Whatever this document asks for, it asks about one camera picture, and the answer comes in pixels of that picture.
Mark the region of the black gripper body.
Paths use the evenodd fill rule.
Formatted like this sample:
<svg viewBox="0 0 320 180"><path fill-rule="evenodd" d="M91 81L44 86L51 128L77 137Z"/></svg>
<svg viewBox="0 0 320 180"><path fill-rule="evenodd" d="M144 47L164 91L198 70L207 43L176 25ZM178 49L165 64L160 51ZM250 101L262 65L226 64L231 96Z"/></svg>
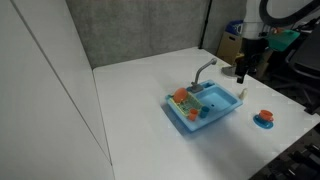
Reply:
<svg viewBox="0 0 320 180"><path fill-rule="evenodd" d="M268 41L262 39L242 39L242 52L244 58L237 63L235 73L238 76L244 76L246 73L255 74L256 66L268 46Z"/></svg>

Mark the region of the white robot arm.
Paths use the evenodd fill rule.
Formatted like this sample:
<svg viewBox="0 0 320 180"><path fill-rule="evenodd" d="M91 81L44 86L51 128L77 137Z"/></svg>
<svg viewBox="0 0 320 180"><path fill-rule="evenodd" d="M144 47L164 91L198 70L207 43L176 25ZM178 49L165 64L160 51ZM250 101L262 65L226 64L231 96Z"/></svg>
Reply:
<svg viewBox="0 0 320 180"><path fill-rule="evenodd" d="M320 0L246 0L243 19L242 51L244 59L237 63L235 76L242 84L249 69L267 48L266 28L286 27L311 15Z"/></svg>

